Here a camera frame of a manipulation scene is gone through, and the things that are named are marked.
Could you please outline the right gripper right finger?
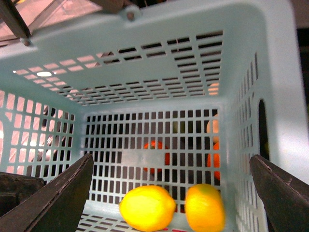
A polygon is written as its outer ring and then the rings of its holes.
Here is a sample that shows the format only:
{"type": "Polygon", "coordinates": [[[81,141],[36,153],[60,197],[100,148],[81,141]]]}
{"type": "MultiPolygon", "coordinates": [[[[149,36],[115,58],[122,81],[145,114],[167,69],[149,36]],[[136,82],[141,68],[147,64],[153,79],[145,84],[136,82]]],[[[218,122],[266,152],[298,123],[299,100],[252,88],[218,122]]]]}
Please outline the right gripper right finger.
{"type": "Polygon", "coordinates": [[[250,158],[256,191],[274,231],[309,230],[309,186],[260,155],[250,158]]]}

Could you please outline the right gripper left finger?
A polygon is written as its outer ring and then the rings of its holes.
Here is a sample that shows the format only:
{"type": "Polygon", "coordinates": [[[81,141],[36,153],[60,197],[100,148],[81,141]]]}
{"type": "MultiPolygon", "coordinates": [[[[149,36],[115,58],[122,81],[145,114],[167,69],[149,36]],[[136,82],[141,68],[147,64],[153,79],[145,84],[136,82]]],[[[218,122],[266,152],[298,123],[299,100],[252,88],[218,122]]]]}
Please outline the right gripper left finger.
{"type": "Polygon", "coordinates": [[[74,232],[92,181],[86,154],[23,203],[0,218],[2,232],[74,232]]]}

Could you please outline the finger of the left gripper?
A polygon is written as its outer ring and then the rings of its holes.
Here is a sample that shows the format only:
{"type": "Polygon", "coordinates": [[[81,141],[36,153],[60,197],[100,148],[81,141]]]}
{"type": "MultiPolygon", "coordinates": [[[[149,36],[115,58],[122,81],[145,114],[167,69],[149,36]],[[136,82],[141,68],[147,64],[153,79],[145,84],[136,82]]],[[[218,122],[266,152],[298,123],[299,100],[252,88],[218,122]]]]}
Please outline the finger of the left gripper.
{"type": "Polygon", "coordinates": [[[24,202],[45,186],[39,177],[0,173],[0,216],[24,202]]]}

